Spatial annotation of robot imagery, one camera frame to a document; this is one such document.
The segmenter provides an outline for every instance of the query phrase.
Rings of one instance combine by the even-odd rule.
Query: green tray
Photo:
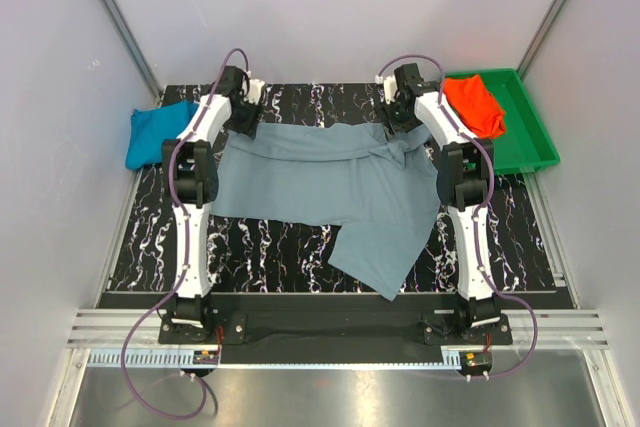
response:
[[[465,79],[479,74],[487,89],[507,113],[507,133],[493,141],[497,174],[537,172],[560,162],[558,151],[540,120],[533,102],[513,69],[479,70],[447,74]]]

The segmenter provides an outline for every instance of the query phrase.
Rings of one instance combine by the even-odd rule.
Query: marble pattern surface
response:
[[[163,105],[197,100],[201,86],[170,86]],[[373,84],[270,85],[261,121],[329,127],[376,121]],[[214,145],[216,161],[227,135]],[[145,167],[108,291],[168,291],[176,268],[175,223],[159,165]],[[340,227],[211,217],[209,275],[215,292],[368,292],[328,263]],[[554,290],[553,276],[521,175],[498,176],[488,222],[491,268],[503,290]],[[444,209],[402,292],[453,291],[458,260]]]

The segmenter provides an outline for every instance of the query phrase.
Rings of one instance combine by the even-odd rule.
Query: metallic floor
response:
[[[497,352],[494,371],[517,361],[513,352]],[[175,373],[130,372],[143,397],[167,411],[187,413],[201,400],[200,388]],[[458,378],[434,371],[218,370],[206,378],[217,415],[208,399],[199,417],[178,423],[131,402],[118,369],[88,368],[71,425],[604,426],[579,352],[536,352],[505,379],[467,384]]]

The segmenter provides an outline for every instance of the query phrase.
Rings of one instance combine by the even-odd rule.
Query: orange cloth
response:
[[[505,111],[479,75],[468,79],[447,79],[444,94],[467,128],[478,137],[495,139],[507,131]]]

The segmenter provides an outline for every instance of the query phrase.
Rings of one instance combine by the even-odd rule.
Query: light blue fabric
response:
[[[198,104],[183,100],[160,109],[139,111],[131,115],[131,138],[125,166],[136,170],[143,165],[162,162],[162,143],[175,139],[187,128]]]
[[[213,211],[224,217],[341,225],[329,262],[392,300],[440,207],[423,125],[387,142],[381,124],[259,124],[229,133]]]

